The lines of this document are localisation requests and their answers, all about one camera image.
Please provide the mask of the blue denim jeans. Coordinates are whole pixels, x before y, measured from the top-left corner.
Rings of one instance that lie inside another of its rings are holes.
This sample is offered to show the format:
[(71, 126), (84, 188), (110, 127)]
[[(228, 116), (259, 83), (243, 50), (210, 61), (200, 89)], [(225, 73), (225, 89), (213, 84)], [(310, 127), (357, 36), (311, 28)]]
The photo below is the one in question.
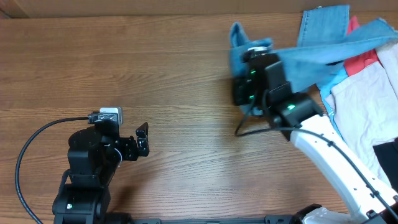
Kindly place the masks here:
[(229, 67), (234, 78), (244, 77), (248, 66), (243, 55), (250, 48), (264, 47), (277, 54), (293, 92), (340, 70), (342, 62), (397, 39), (397, 31), (383, 19), (375, 19), (348, 32), (349, 6), (318, 7), (303, 12), (297, 45), (274, 49), (270, 38), (249, 40), (242, 25), (235, 22), (229, 32)]

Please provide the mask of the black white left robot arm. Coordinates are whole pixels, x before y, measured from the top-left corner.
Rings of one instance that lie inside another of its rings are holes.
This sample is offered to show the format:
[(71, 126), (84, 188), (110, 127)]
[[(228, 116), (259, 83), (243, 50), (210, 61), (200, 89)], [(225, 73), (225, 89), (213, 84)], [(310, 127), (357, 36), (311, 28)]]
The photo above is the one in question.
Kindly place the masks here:
[(149, 154), (148, 123), (122, 138), (114, 121), (98, 121), (68, 140), (70, 168), (62, 177), (52, 211), (55, 224), (132, 223), (129, 213), (109, 212), (109, 184), (123, 161)]

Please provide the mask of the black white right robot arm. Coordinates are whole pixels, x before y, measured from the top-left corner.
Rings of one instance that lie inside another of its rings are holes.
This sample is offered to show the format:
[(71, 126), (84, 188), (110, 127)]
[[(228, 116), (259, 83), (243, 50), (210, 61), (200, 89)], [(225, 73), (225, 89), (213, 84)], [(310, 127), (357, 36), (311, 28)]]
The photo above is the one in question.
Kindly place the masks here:
[(397, 192), (379, 180), (348, 148), (327, 115), (305, 93), (293, 93), (282, 61), (264, 47), (243, 54), (247, 72), (233, 83), (234, 104), (248, 105), (248, 118), (262, 111), (269, 128), (280, 131), (320, 170), (344, 201), (347, 214), (311, 205), (290, 223), (397, 223)]

